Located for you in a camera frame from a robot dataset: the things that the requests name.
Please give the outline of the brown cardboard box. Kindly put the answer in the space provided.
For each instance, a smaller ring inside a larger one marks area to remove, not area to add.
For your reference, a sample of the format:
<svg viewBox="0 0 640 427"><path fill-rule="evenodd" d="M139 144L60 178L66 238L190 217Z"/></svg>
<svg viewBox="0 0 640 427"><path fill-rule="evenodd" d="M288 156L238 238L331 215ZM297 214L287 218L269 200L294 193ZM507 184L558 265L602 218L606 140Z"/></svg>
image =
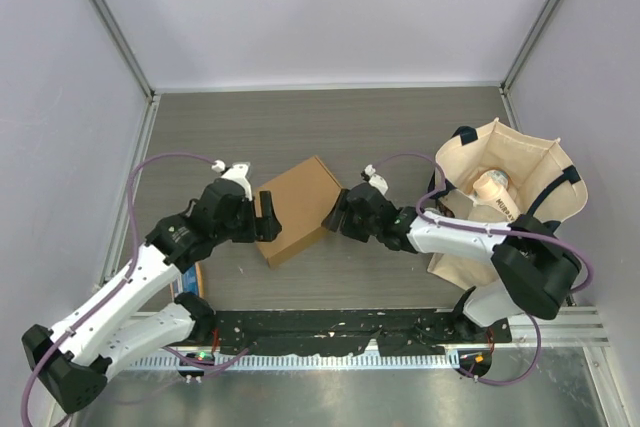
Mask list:
<svg viewBox="0 0 640 427"><path fill-rule="evenodd" d="M275 216L282 226L274 241L258 243L272 270L327 234L322 222L341 190L339 181L318 156L306 159L258 189L271 193Z"/></svg>

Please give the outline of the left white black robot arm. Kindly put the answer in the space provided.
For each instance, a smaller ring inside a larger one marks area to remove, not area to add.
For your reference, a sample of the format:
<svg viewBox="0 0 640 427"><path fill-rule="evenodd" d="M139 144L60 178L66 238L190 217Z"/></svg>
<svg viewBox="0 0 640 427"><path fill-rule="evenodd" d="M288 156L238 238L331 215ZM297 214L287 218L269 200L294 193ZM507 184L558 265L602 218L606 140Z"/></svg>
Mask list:
<svg viewBox="0 0 640 427"><path fill-rule="evenodd" d="M271 242L281 230L270 192L252 199L238 181L215 180L185 211L159 220L129 263L85 304L50 328L35 324L23 334L30 379L73 414L138 358L174 343L205 344L216 314L192 292L147 320L127 321L218 245Z"/></svg>

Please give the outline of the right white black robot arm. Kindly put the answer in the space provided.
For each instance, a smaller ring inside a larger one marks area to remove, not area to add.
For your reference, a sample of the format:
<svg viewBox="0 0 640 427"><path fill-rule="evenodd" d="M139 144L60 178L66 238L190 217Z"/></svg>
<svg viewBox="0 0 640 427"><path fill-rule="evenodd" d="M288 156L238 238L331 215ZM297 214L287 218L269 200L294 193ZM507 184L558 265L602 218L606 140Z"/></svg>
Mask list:
<svg viewBox="0 0 640 427"><path fill-rule="evenodd" d="M497 280L467 288L450 314L449 330L465 342L519 313L555 319L581 270L577 256L532 216L512 223L454 220L433 209L398 208L367 182L341 190L322 225L392 251L449 254L493 267Z"/></svg>

